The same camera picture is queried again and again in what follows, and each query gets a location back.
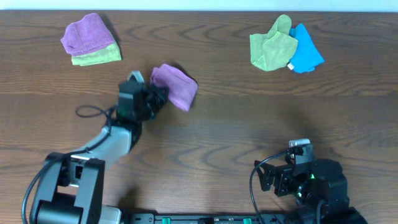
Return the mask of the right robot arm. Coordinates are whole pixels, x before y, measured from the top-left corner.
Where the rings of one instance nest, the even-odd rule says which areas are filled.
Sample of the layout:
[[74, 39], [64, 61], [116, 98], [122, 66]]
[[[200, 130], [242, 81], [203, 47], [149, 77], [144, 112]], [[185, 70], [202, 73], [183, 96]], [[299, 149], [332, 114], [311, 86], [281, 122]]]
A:
[[[273, 187], [278, 197], [294, 195], [298, 209], [284, 215], [260, 214], [252, 187], [255, 174], [262, 191]], [[348, 182], [340, 163], [315, 158], [309, 139], [291, 140], [286, 150], [255, 161], [249, 191], [259, 223], [367, 223], [349, 205]]]

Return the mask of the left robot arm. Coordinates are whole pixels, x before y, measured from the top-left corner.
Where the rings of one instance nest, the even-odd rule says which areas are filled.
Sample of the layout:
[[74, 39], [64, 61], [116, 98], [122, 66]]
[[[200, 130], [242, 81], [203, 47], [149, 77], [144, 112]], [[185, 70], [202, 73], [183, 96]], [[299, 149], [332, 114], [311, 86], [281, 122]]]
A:
[[68, 153], [52, 152], [29, 184], [22, 201], [23, 223], [99, 223], [105, 170], [129, 154], [142, 133], [166, 104], [167, 87], [127, 81], [119, 85], [118, 103], [108, 109], [97, 137]]

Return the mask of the purple microfiber cloth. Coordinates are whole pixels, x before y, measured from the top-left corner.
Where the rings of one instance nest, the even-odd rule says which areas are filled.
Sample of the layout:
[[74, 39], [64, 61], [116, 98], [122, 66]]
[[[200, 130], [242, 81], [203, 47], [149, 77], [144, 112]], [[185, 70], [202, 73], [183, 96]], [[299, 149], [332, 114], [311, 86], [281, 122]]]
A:
[[159, 88], [167, 87], [169, 89], [168, 99], [178, 109], [190, 110], [198, 90], [198, 84], [181, 70], [164, 63], [160, 67], [152, 69], [150, 82]]

